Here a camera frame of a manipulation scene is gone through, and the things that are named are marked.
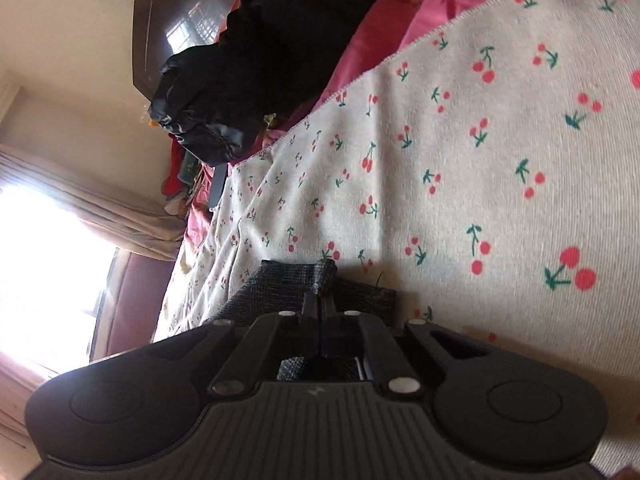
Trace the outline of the dark grey plaid pants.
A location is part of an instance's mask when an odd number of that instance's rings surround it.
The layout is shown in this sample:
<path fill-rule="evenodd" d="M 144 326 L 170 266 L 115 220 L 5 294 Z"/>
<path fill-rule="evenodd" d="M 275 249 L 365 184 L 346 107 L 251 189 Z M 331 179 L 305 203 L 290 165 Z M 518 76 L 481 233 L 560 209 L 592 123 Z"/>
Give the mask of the dark grey plaid pants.
<path fill-rule="evenodd" d="M 309 264 L 265 260 L 209 318 L 226 318 L 239 328 L 247 328 L 264 314 L 303 310 L 304 299 L 309 294 L 332 296 L 338 312 L 358 310 L 378 316 L 387 326 L 395 323 L 396 290 L 340 278 L 336 263 L 330 260 Z M 356 360 L 347 356 L 322 359 L 292 356 L 281 362 L 277 374 L 280 382 L 356 382 L 358 379 Z"/>

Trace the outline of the maroon padded window bench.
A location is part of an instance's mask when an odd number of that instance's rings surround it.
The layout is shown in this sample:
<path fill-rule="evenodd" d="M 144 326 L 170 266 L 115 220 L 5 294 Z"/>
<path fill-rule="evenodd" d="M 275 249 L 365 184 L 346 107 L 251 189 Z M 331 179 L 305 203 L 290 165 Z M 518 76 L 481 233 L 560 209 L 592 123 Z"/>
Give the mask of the maroon padded window bench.
<path fill-rule="evenodd" d="M 96 307 L 89 360 L 146 346 L 153 338 L 174 264 L 119 249 Z"/>

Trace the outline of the right beige curtain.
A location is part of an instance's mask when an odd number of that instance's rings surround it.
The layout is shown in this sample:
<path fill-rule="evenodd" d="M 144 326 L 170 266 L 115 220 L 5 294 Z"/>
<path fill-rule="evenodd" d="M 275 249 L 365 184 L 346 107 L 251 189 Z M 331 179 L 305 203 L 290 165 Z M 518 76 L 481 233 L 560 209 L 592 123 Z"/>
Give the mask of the right beige curtain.
<path fill-rule="evenodd" d="M 144 196 L 6 144 L 1 147 L 1 182 L 38 188 L 93 232 L 128 252 L 158 261 L 177 258 L 184 221 Z"/>

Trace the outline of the black tablet on bed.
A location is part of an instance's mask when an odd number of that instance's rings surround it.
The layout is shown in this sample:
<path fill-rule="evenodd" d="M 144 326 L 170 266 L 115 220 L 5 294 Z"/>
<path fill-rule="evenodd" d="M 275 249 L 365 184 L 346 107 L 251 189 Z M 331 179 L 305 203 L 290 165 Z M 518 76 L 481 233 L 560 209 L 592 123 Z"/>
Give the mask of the black tablet on bed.
<path fill-rule="evenodd" d="M 207 207 L 209 211 L 213 211 L 218 206 L 222 193 L 224 192 L 224 186 L 226 185 L 228 177 L 228 165 L 221 164 L 213 169 L 212 182 L 210 182 L 209 196 Z"/>

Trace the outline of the pile of clothes on nightstand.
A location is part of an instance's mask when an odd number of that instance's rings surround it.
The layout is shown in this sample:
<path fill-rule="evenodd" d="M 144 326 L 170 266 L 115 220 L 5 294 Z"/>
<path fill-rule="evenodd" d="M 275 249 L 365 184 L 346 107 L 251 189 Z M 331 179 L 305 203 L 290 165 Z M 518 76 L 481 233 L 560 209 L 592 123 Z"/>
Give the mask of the pile of clothes on nightstand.
<path fill-rule="evenodd" d="M 208 202 L 210 171 L 176 140 L 171 141 L 168 175 L 160 192 L 168 214 L 185 219 L 192 208 L 204 208 Z"/>

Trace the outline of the cherry print bed sheet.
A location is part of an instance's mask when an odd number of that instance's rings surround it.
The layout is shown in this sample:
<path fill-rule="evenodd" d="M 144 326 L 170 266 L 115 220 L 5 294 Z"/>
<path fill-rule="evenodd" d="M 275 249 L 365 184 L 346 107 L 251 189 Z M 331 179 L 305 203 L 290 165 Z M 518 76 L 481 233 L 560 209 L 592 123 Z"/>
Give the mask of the cherry print bed sheet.
<path fill-rule="evenodd" d="M 401 312 L 601 390 L 594 462 L 639 463 L 639 0 L 488 0 L 237 164 L 155 336 L 265 260 L 332 259 Z"/>

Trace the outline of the black jacket on bed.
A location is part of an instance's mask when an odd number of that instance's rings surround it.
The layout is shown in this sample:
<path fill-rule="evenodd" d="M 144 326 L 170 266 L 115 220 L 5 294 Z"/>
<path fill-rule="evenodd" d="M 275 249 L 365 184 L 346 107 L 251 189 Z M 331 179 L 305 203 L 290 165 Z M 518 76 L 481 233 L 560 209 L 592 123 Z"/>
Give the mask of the black jacket on bed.
<path fill-rule="evenodd" d="M 250 154 L 265 118 L 329 83 L 376 0 L 241 0 L 210 46 L 166 61 L 149 115 L 208 166 Z"/>

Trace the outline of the dark wooden headboard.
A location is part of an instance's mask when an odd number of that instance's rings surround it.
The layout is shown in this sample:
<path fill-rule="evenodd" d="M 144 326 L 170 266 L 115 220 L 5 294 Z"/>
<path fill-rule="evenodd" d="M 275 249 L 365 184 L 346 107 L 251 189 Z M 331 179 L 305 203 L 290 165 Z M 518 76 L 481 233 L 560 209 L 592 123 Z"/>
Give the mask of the dark wooden headboard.
<path fill-rule="evenodd" d="M 132 82 L 152 99 L 160 68 L 173 54 L 211 44 L 234 0 L 134 0 Z"/>

